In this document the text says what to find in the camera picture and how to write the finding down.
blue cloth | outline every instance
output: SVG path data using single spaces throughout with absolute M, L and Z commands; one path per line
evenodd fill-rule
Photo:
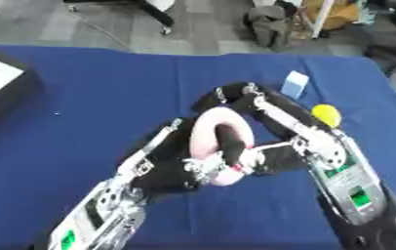
M 0 247 L 51 227 L 127 148 L 161 122 L 190 114 L 212 88 L 251 81 L 281 88 L 310 76 L 300 102 L 333 104 L 342 128 L 396 191 L 396 93 L 369 60 L 291 55 L 153 56 L 103 49 L 0 46 L 31 64 L 43 94 L 0 122 Z M 254 126 L 259 141 L 270 136 Z M 147 209 L 134 246 L 338 249 L 306 171 L 203 187 Z

small blue box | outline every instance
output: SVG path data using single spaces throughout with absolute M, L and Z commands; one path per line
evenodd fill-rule
M 287 97 L 297 100 L 299 96 L 301 96 L 301 93 L 308 81 L 309 77 L 307 75 L 291 71 L 288 77 L 286 77 L 281 93 Z

cable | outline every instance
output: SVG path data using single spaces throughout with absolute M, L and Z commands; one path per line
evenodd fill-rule
M 125 48 L 127 48 L 127 50 L 132 51 L 131 47 L 129 44 L 123 42 L 121 39 L 117 38 L 114 34 L 112 34 L 110 31 L 105 30 L 101 27 L 99 27 L 96 24 L 90 23 L 87 19 L 82 18 L 80 15 L 77 15 L 73 12 L 68 11 L 68 13 L 70 13 L 74 18 L 76 18 L 77 20 L 85 23 L 86 25 L 104 33 L 105 35 L 107 35 L 108 37 L 110 37 L 111 39 L 115 40 L 116 42 L 120 43 L 122 46 L 124 46 Z
M 282 142 L 282 143 L 275 144 L 275 145 L 256 146 L 253 148 L 253 150 L 263 151 L 263 150 L 267 150 L 270 148 L 275 148 L 275 147 L 280 147 L 280 146 L 290 146 L 290 145 L 291 145 L 290 142 Z

yellow ball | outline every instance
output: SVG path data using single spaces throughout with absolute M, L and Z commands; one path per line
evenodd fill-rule
M 332 105 L 317 104 L 312 108 L 312 114 L 331 128 L 337 128 L 342 121 L 340 112 Z

gray carpet floor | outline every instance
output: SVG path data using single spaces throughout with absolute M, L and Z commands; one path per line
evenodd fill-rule
M 78 4 L 70 13 L 60 0 L 0 0 L 0 44 L 111 48 L 165 55 L 272 53 L 255 44 L 242 15 L 252 0 L 177 0 L 168 11 L 173 32 L 130 4 Z M 94 28 L 113 34 L 117 40 Z M 361 56 L 370 43 L 396 44 L 396 27 L 385 19 L 348 26 L 329 39 L 295 41 L 284 53 Z M 396 87 L 396 73 L 391 78 Z

